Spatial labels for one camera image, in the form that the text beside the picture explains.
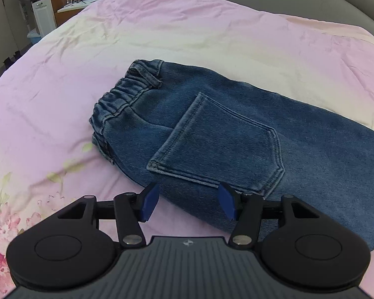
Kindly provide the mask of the blue denim jeans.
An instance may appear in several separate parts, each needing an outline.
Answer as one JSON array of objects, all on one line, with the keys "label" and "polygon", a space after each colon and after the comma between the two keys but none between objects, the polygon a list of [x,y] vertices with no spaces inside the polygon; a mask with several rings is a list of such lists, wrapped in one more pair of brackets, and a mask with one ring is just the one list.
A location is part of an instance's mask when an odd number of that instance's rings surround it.
[{"label": "blue denim jeans", "polygon": [[220,230],[222,182],[292,194],[374,249],[374,131],[212,70],[137,60],[95,104],[92,141],[111,164]]}]

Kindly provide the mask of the pink floral bed sheet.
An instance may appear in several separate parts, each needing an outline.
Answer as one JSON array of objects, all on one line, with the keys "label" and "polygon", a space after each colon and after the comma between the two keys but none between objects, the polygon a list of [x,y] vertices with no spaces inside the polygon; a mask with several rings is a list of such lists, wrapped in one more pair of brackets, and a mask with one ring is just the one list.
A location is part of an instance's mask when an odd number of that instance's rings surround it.
[{"label": "pink floral bed sheet", "polygon": [[18,235],[151,182],[147,237],[228,237],[226,182],[295,194],[374,257],[374,36],[225,0],[100,0],[51,32],[0,78],[0,298]]}]

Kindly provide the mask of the light blue bin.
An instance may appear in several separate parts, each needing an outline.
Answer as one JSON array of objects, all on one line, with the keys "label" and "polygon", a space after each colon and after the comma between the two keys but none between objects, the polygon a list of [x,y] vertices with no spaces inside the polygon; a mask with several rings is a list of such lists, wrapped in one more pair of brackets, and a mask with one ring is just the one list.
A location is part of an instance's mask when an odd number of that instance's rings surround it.
[{"label": "light blue bin", "polygon": [[27,38],[30,40],[32,45],[35,45],[42,39],[41,35],[35,28],[28,32]]}]

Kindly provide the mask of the wooden nightstand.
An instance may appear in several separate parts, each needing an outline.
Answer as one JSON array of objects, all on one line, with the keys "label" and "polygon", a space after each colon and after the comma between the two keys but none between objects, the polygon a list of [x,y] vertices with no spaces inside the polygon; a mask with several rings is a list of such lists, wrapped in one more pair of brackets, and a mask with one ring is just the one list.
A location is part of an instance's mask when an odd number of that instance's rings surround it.
[{"label": "wooden nightstand", "polygon": [[93,4],[96,1],[99,1],[99,0],[77,0],[76,2],[73,2],[72,4],[68,4],[67,6],[64,6],[58,9],[54,13],[57,26],[61,26],[66,21],[68,21],[70,18],[73,18],[73,16],[77,15],[87,6]]}]

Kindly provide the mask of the white air purifier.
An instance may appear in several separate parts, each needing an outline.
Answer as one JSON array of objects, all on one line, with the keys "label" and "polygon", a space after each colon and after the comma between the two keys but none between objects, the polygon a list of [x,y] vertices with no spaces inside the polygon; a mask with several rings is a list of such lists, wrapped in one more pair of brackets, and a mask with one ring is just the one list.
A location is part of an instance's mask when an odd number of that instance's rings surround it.
[{"label": "white air purifier", "polygon": [[41,37],[57,28],[51,0],[39,0],[32,4],[36,25]]}]

